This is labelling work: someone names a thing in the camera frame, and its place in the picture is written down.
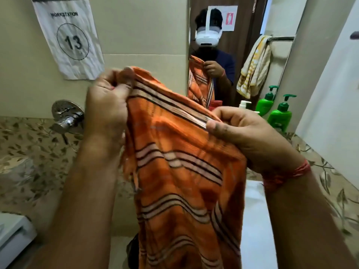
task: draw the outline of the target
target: towel rack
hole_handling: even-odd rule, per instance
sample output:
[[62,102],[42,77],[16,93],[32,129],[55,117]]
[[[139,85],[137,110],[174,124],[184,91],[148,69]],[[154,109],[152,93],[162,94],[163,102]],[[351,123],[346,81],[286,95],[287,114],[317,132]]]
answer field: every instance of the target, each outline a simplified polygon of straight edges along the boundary
[[271,37],[268,41],[294,41],[294,36],[291,37]]

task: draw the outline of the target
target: green soap dispenser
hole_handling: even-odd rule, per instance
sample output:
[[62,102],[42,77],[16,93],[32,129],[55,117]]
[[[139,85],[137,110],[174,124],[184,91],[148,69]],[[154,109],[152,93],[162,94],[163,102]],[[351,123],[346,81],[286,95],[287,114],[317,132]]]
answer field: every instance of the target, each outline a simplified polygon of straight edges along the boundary
[[263,99],[258,101],[257,106],[256,106],[256,111],[259,112],[260,116],[264,116],[272,108],[272,105],[274,103],[274,94],[272,93],[272,90],[277,89],[277,88],[279,88],[279,87],[278,86],[269,86],[270,92],[268,92]]
[[292,113],[288,111],[289,104],[286,102],[288,101],[289,97],[297,97],[293,94],[285,94],[284,95],[284,102],[278,105],[276,110],[273,110],[268,117],[268,123],[274,127],[279,128],[282,132],[285,132],[290,118],[292,117]]

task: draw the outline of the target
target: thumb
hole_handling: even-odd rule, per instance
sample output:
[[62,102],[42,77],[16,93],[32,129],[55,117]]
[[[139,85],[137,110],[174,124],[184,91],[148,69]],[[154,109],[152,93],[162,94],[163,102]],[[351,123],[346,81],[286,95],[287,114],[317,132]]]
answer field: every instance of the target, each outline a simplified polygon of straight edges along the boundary
[[135,72],[130,67],[125,67],[116,78],[117,86],[112,92],[125,101],[135,85]]
[[243,127],[229,126],[225,123],[208,121],[206,124],[207,131],[218,139],[240,144],[243,140]]

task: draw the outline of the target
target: towel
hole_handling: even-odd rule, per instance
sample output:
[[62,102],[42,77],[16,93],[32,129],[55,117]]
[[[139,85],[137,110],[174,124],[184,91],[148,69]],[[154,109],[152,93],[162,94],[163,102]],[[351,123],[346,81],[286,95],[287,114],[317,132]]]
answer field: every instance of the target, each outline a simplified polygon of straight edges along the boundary
[[264,35],[258,38],[240,71],[237,91],[247,99],[259,93],[266,78],[271,56],[269,38]]
[[205,108],[214,100],[213,80],[204,72],[204,61],[191,55],[188,74],[188,98]]
[[208,109],[132,67],[125,178],[135,190],[139,268],[240,269],[246,158],[215,138]]

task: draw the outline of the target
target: brown door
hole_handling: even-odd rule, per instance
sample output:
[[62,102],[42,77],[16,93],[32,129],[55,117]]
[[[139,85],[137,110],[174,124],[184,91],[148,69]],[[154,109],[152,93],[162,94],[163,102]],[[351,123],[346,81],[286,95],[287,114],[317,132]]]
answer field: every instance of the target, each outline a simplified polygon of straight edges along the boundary
[[[259,7],[262,11],[258,13],[256,9],[256,13],[253,13],[254,10],[254,1],[255,0],[191,0],[191,13],[190,13],[190,27],[191,27],[191,44],[190,44],[190,53],[192,50],[198,48],[196,43],[194,42],[195,38],[195,18],[200,13],[203,8],[207,8],[208,6],[238,6],[236,23],[234,26],[234,31],[223,32],[222,37],[219,40],[218,49],[229,53],[233,56],[236,61],[236,77],[235,83],[236,86],[237,81],[240,76],[240,69],[243,66],[245,59],[247,58],[247,54],[249,54],[250,49],[252,48],[255,40],[259,36],[260,25],[262,23],[263,18],[263,10],[265,6],[266,0],[257,0],[256,7]],[[258,15],[259,20],[259,29],[256,28],[256,32],[253,32],[253,16]],[[234,101],[234,98],[238,97],[237,92],[233,89],[233,93],[228,95],[228,102],[223,102],[225,105],[237,105],[237,102],[240,100]]]

